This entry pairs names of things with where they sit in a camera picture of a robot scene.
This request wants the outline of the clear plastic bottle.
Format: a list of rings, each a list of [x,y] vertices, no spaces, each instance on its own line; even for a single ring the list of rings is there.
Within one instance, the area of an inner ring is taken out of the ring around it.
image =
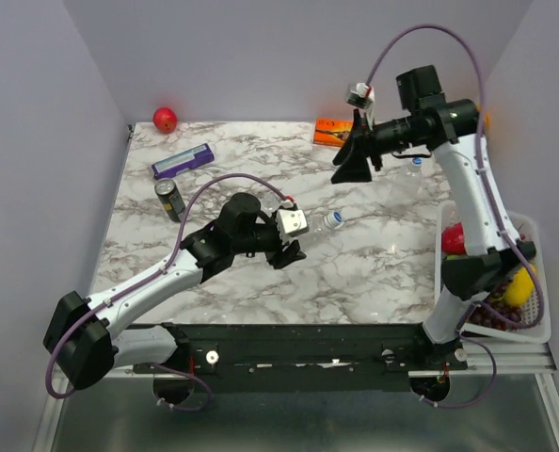
[[[280,207],[280,198],[273,192],[265,193],[261,197],[262,210],[271,216]]]
[[[337,229],[343,226],[342,224],[339,227],[332,228],[329,224],[328,215],[334,211],[328,211],[324,214],[315,214],[307,217],[310,229],[299,239],[301,249],[303,249],[304,251],[312,249],[316,245],[322,243],[324,240],[330,238]]]
[[[408,161],[406,166],[399,169],[392,181],[390,200],[393,203],[414,199],[420,190],[423,179],[422,165],[414,166],[411,163],[412,159]]]

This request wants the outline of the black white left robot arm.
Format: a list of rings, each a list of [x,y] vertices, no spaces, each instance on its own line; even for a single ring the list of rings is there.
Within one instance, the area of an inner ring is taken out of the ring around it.
[[[48,365],[59,367],[75,390],[87,389],[116,367],[159,364],[168,372],[180,370],[188,348],[179,329],[136,328],[134,321],[230,268],[240,254],[263,253],[275,269],[304,259],[296,239],[308,230],[305,213],[290,199],[267,215],[255,196],[233,195],[216,219],[159,263],[103,292],[64,295],[43,339]]]

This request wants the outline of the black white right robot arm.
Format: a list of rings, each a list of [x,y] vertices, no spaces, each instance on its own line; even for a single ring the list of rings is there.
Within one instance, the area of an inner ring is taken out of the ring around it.
[[[425,336],[411,346],[414,363],[424,369],[445,358],[443,344],[455,340],[470,307],[480,302],[536,255],[513,226],[488,163],[482,115],[474,101],[449,101],[434,66],[416,68],[396,79],[407,116],[372,121],[375,95],[363,82],[349,86],[346,101],[354,108],[352,128],[332,163],[334,185],[369,183],[385,154],[424,146],[435,156],[452,190],[463,227],[465,255],[442,263],[443,289],[423,322]]]

